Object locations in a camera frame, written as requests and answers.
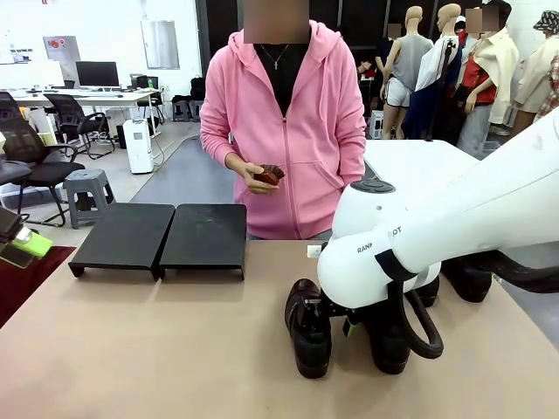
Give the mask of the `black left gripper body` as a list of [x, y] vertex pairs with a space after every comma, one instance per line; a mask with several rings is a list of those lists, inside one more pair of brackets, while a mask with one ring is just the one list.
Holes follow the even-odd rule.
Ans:
[[21, 216], [4, 207], [0, 208], [0, 243], [9, 244], [21, 230]]

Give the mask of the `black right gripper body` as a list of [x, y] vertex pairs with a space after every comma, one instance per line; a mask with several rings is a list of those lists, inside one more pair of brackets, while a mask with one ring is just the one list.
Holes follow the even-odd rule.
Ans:
[[361, 309], [350, 309], [330, 300], [323, 303], [323, 312], [329, 318], [344, 317], [349, 324], [356, 326], [362, 321]]

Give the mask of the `person's right hand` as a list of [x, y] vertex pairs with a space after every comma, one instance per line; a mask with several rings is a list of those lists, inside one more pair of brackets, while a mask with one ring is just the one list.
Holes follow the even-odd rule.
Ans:
[[255, 180], [254, 176], [261, 175], [264, 169], [252, 162], [244, 161], [236, 153], [229, 153], [225, 157], [224, 163], [228, 169], [236, 172], [244, 179], [246, 187], [253, 194], [270, 195], [279, 188], [278, 186]]

